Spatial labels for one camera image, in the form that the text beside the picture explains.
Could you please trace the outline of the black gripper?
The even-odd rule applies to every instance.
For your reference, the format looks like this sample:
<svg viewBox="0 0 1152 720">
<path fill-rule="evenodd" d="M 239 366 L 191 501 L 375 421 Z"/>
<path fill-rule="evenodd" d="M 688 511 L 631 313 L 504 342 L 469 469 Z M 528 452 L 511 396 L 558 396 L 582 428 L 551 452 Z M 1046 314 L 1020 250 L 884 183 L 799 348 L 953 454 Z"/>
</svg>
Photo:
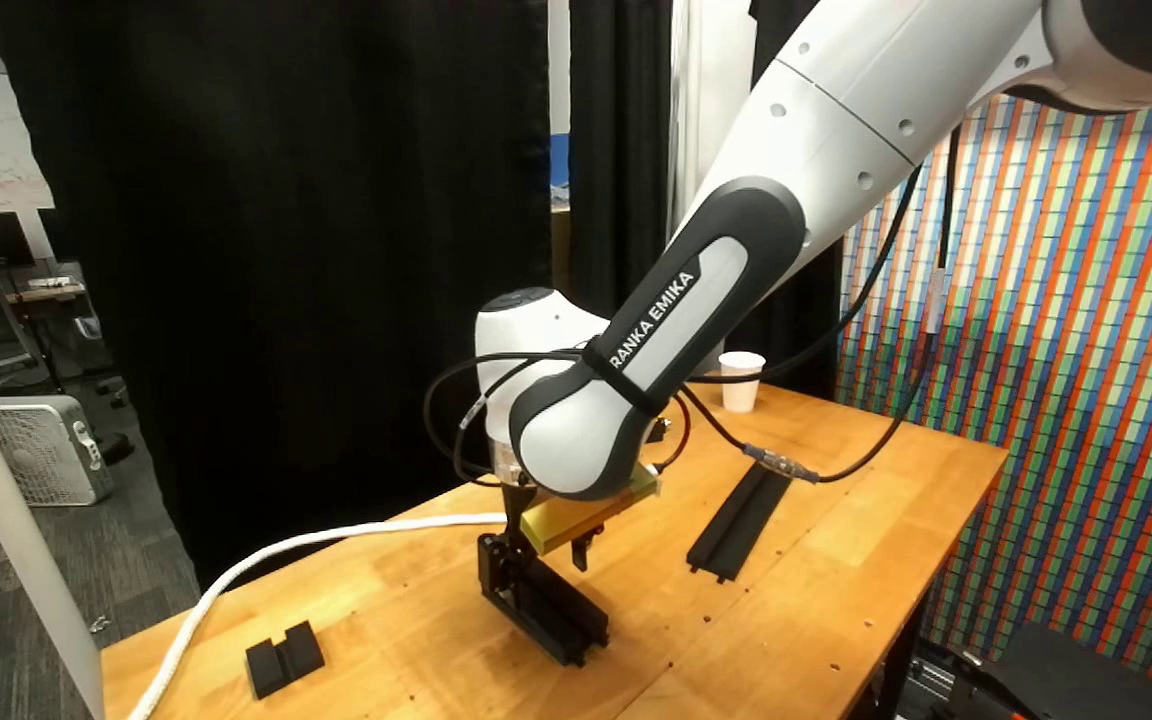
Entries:
<svg viewBox="0 0 1152 720">
<path fill-rule="evenodd" d="M 477 579 L 489 599 L 506 599 L 514 588 L 514 553 L 546 556 L 573 542 L 573 566 L 589 572 L 600 535 L 600 506 L 546 495 L 534 489 L 504 493 L 504 530 L 477 541 Z"/>
</svg>

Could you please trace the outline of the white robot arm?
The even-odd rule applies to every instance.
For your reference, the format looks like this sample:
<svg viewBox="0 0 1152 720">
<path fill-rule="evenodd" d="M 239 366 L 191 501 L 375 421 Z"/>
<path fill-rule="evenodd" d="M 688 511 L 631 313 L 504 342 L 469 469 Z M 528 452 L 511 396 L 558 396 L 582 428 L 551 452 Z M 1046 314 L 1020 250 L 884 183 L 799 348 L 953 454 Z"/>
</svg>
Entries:
<svg viewBox="0 0 1152 720">
<path fill-rule="evenodd" d="M 506 502 L 619 501 L 669 396 L 997 92 L 1152 107 L 1152 0 L 819 0 L 611 314 L 551 288 L 481 309 Z"/>
</svg>

